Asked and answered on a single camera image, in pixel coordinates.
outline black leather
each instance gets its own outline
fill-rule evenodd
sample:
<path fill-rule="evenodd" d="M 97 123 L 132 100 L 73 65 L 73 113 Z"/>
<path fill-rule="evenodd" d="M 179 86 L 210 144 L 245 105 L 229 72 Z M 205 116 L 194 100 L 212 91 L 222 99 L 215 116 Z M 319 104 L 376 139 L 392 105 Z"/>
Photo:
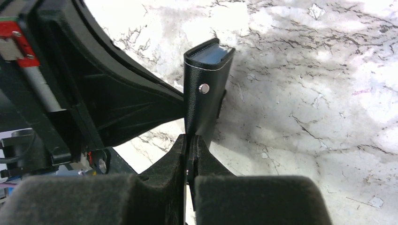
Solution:
<path fill-rule="evenodd" d="M 207 147 L 213 138 L 235 49 L 231 49 L 217 64 L 201 63 L 192 57 L 219 42 L 218 38 L 211 39 L 184 54 L 185 133 L 188 140 L 194 135 L 202 136 Z M 210 86 L 206 94 L 199 91 L 199 86 L 204 83 Z"/>

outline marble surface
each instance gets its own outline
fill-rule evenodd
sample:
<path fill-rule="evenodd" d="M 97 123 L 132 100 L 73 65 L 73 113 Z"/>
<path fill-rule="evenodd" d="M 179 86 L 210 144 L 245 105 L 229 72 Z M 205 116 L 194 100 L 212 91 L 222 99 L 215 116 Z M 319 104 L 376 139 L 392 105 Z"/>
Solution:
<path fill-rule="evenodd" d="M 181 91 L 185 51 L 212 37 L 237 49 L 211 146 L 233 173 L 304 175 L 334 224 L 397 224 L 397 1 L 86 4 L 116 45 Z M 183 132 L 173 121 L 116 149 L 141 172 Z"/>

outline white stitching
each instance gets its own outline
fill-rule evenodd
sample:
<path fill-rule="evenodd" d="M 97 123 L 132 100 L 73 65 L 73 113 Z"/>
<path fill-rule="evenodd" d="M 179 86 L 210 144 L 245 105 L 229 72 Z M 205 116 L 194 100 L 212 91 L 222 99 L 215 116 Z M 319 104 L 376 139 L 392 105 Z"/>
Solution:
<path fill-rule="evenodd" d="M 186 61 L 184 61 L 184 63 L 187 64 L 188 66 L 196 68 L 196 69 L 201 69 L 201 70 L 206 70 L 206 71 L 217 71 L 217 70 L 222 69 L 231 59 L 232 59 L 232 57 L 229 60 L 227 60 L 222 67 L 220 67 L 218 69 L 204 69 L 204 68 L 193 66 L 193 65 L 187 63 Z"/>

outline gray marble vein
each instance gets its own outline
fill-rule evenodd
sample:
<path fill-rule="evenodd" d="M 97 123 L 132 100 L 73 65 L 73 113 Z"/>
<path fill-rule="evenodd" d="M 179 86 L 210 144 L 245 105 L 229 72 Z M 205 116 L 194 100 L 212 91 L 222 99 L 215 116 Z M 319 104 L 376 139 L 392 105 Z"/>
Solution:
<path fill-rule="evenodd" d="M 395 0 L 86 0 L 114 43 L 182 91 L 183 53 L 237 49 L 211 151 L 238 175 L 313 179 L 335 224 L 396 224 Z M 119 146 L 139 171 L 182 120 Z"/>

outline pink mark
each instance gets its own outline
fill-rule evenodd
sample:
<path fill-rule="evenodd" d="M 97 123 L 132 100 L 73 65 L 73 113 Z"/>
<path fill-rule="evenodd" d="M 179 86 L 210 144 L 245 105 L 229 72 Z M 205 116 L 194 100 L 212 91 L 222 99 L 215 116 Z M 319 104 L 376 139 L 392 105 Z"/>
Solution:
<path fill-rule="evenodd" d="M 372 91 L 372 89 L 373 89 L 373 87 L 368 88 L 368 89 L 364 89 L 364 90 L 358 90 L 358 91 L 355 91 L 352 95 L 360 95 L 360 94 L 363 94 L 363 93 L 369 93 L 369 92 Z"/>

